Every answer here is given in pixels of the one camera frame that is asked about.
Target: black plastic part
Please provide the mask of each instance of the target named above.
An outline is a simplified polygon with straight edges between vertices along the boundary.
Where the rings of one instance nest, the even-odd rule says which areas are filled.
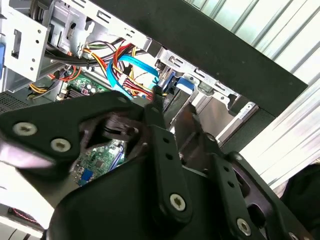
[[[148,52],[148,54],[150,54],[152,57],[155,58],[157,56],[157,54],[159,53],[161,47],[162,47],[161,44],[159,44],[158,42],[153,40],[151,42],[147,52]]]
[[[53,213],[48,239],[100,240],[106,236],[119,240],[222,239],[219,229],[214,227],[222,212],[217,208],[216,192],[210,181],[183,168],[194,212],[191,222],[176,232],[159,227],[151,212],[154,191],[150,190],[154,182],[149,176],[154,172],[150,161],[150,158],[129,161],[71,192]]]
[[[297,239],[313,239],[285,204],[238,152],[229,153],[226,159],[232,164],[238,180],[249,186],[248,194],[244,196],[246,206],[249,208],[256,205],[264,215],[265,224],[263,228],[265,228],[268,236],[267,239],[291,240],[289,233],[293,233]]]
[[[275,117],[307,88],[185,1],[92,1]]]
[[[132,71],[132,68],[133,68],[132,64],[129,64],[129,66],[124,67],[123,73],[129,76]]]
[[[224,153],[240,152],[276,118],[258,109],[221,147]]]
[[[235,95],[229,95],[230,103],[228,104],[228,112],[231,116],[235,117],[237,114],[241,111],[241,109],[244,108],[244,106],[249,102],[249,99],[247,99],[244,96],[240,96],[236,100]]]
[[[172,119],[181,110],[189,97],[190,95],[182,90],[178,90],[173,97],[170,97],[171,99],[164,112],[164,120],[167,127],[170,126]]]
[[[153,88],[153,100],[144,108],[144,122],[149,130],[150,181],[154,182],[150,192],[154,206],[152,214],[158,225],[167,231],[176,231],[188,224],[192,218],[192,203],[182,172],[174,135],[166,130],[162,113],[162,89]],[[175,209],[170,201],[172,194],[184,199],[185,209]]]
[[[18,150],[3,161],[39,175],[62,178],[69,173],[71,164],[81,151],[101,146],[110,140],[103,137],[104,129],[98,127],[112,112],[141,120],[143,108],[120,92],[111,91],[95,94],[89,101],[87,97],[76,97],[5,112],[0,115],[1,140],[5,139],[5,142],[0,141],[0,144],[10,149],[18,147]],[[31,136],[17,135],[13,127],[20,122],[34,124],[37,132]],[[70,150],[53,150],[51,141],[57,138],[69,141]]]

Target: black wire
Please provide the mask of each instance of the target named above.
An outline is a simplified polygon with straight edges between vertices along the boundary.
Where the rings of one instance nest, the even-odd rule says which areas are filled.
[[[139,50],[135,53],[136,56],[139,55],[143,55],[146,54],[147,52],[145,52],[144,50]],[[108,61],[110,61],[113,56],[114,56],[114,52],[110,53],[106,56],[101,57],[102,60],[104,60],[106,63],[108,63]],[[66,54],[67,57],[63,57],[63,56],[56,56],[56,55],[52,55],[49,51],[45,51],[44,56],[48,59],[51,60],[55,60],[59,63],[63,63],[63,64],[67,64],[67,65],[73,65],[76,67],[98,67],[99,64],[96,62],[96,60],[94,59],[86,59],[86,58],[77,58],[74,56],[69,56]]]
[[[8,240],[10,240],[10,239],[12,238],[12,236],[15,234],[16,231],[17,231],[17,229],[15,229],[15,230],[11,233],[10,237],[8,238]]]

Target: electronic component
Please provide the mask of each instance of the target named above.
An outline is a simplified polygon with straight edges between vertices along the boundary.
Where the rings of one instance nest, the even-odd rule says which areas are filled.
[[[82,174],[82,176],[81,176],[81,179],[82,179],[82,180],[85,180],[85,181],[89,181],[89,179],[92,177],[93,174],[94,174],[93,171],[85,168],[85,169],[84,169],[84,172],[83,172],[83,174]]]
[[[81,93],[82,93],[83,95],[88,95],[88,90],[85,89],[85,88],[83,88],[83,89],[81,90]]]
[[[79,156],[71,173],[79,186],[90,182],[122,163],[122,144],[120,140],[112,140],[108,145],[94,148]]]
[[[96,161],[95,166],[96,166],[97,168],[101,168],[102,164],[104,164],[104,162],[98,160],[98,161]]]
[[[90,80],[89,78],[81,74],[75,80],[68,82],[68,89],[73,89],[74,91],[78,92],[78,94],[74,93],[74,91],[70,92],[67,97],[71,98],[93,95],[97,92],[103,93],[109,91],[109,89],[107,89],[106,87]]]

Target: corrugated metal panel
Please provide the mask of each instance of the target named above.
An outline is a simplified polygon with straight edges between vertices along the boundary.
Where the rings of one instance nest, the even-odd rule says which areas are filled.
[[[307,84],[320,68],[319,0],[186,0]]]
[[[274,189],[320,157],[320,1],[187,2],[309,85],[241,151]]]

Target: metal screw head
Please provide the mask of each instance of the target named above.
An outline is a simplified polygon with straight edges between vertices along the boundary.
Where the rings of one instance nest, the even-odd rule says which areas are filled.
[[[289,232],[289,235],[292,240],[299,240],[299,238],[297,238],[297,236],[294,235],[292,232]]]
[[[19,122],[13,126],[13,131],[19,136],[31,136],[35,134],[38,129],[36,125],[30,122]]]
[[[186,209],[186,202],[182,198],[182,196],[178,194],[171,194],[170,196],[170,203],[171,205],[178,211],[182,212]]]
[[[206,132],[205,135],[208,137],[209,140],[211,140],[212,142],[216,142],[216,139],[214,136],[212,136],[210,133]]]
[[[238,218],[236,220],[236,224],[238,225],[238,228],[240,229],[240,231],[246,235],[246,236],[250,236],[251,235],[251,229],[249,224],[242,218]]]
[[[57,152],[64,153],[70,150],[71,144],[63,138],[56,138],[51,141],[51,148]]]
[[[242,156],[240,156],[240,155],[235,155],[235,159],[237,159],[238,161],[241,161],[242,160]]]

